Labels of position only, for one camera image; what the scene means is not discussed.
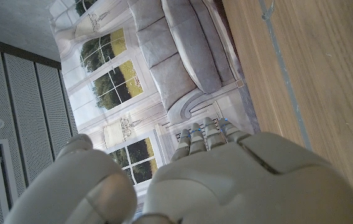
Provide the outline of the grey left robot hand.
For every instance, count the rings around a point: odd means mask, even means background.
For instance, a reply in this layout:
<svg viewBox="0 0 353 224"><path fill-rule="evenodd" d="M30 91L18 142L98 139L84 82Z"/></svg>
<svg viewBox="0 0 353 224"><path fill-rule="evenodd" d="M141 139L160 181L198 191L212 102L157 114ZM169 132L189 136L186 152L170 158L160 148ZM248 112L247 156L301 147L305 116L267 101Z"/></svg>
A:
<svg viewBox="0 0 353 224"><path fill-rule="evenodd" d="M16 200L6 223L353 223L353 188L317 154L227 119L183 130L154 173L142 215L121 166L73 136Z"/></svg>

